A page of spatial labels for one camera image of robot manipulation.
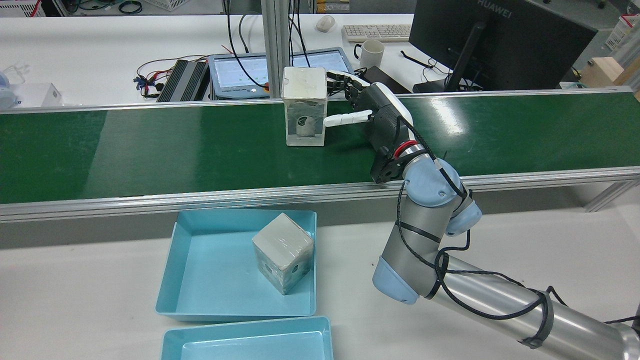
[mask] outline light blue plastic tray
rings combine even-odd
[[[333,360],[324,316],[172,329],[160,360]]]
[[[156,312],[181,321],[238,322],[310,316],[316,312],[316,259],[282,295],[260,273],[252,238],[285,213],[316,239],[316,213],[258,209],[181,211]]]

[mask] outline robotic hand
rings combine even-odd
[[[401,192],[406,187],[407,199],[398,200],[397,221],[373,275],[378,290],[405,304],[419,296],[434,300],[561,359],[640,359],[638,330],[599,322],[551,301],[547,292],[446,253],[466,250],[468,238],[464,248],[439,249],[445,233],[462,234],[482,215],[458,173],[431,152],[409,111],[385,85],[332,70],[327,80],[329,92],[343,90],[356,112],[327,117],[325,126],[366,122],[376,150],[371,177],[376,183],[402,178]]]

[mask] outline white table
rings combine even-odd
[[[596,319],[622,318],[640,299],[638,217],[637,203],[485,215],[471,249],[452,255],[526,286],[552,284]],[[318,230],[316,314],[331,320],[336,359],[551,359],[428,300],[379,293],[371,276],[391,227]],[[169,239],[113,241],[0,250],[0,358],[157,359],[164,331],[190,325],[154,313]]]
[[[302,33],[308,49],[340,46],[354,68],[354,44],[342,38],[343,24],[411,24],[413,15],[334,15],[336,25],[328,32],[315,29],[322,15],[301,15]],[[236,51],[243,51],[238,37],[240,16],[231,18]],[[251,52],[264,52],[260,15],[243,22],[243,36]],[[294,50],[301,51],[294,34]],[[226,53],[229,47],[227,18],[223,15],[65,17],[3,19],[0,37],[0,70],[22,62],[31,69],[28,83],[53,83],[69,105],[102,106],[154,102],[144,100],[135,88],[136,69],[146,61],[190,54]],[[423,82],[422,67],[401,57],[400,50],[426,62],[428,57],[409,43],[387,44],[381,69],[406,88]],[[175,60],[143,69],[168,69]],[[429,80],[443,76],[425,71]]]

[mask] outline aluminum rail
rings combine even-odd
[[[474,191],[545,188],[586,183],[637,181],[640,167],[566,170],[462,177]],[[400,181],[291,186],[218,192],[178,193],[106,199],[0,204],[0,222],[134,215],[202,208],[237,208],[396,197]]]

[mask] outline gray cube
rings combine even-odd
[[[314,241],[298,224],[281,213],[253,237],[260,272],[286,295],[311,268]]]

